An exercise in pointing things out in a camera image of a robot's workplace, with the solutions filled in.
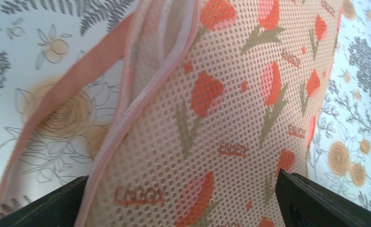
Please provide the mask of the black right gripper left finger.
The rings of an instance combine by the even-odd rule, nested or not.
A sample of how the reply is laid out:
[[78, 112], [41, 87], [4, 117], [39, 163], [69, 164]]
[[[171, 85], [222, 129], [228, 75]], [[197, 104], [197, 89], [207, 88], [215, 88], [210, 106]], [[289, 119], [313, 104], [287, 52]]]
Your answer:
[[88, 176], [81, 176], [0, 219], [0, 227], [73, 227]]

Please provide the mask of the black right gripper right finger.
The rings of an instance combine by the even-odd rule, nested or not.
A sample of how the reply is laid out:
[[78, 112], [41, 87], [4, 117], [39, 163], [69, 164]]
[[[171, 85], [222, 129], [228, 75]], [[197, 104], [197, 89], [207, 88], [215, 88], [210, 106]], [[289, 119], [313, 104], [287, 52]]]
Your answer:
[[371, 227], [371, 212], [298, 173], [281, 169], [276, 198], [287, 227]]

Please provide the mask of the floral tulip mesh laundry bag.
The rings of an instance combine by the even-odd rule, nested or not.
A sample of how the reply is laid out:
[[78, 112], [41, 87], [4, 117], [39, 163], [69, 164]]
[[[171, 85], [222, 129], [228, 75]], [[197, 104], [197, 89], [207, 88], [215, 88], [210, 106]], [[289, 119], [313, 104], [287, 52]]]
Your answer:
[[0, 182], [33, 134], [69, 139], [75, 95], [123, 60], [113, 119], [95, 142], [77, 227], [282, 227], [272, 188], [307, 173], [334, 62], [341, 0], [142, 0], [28, 104]]

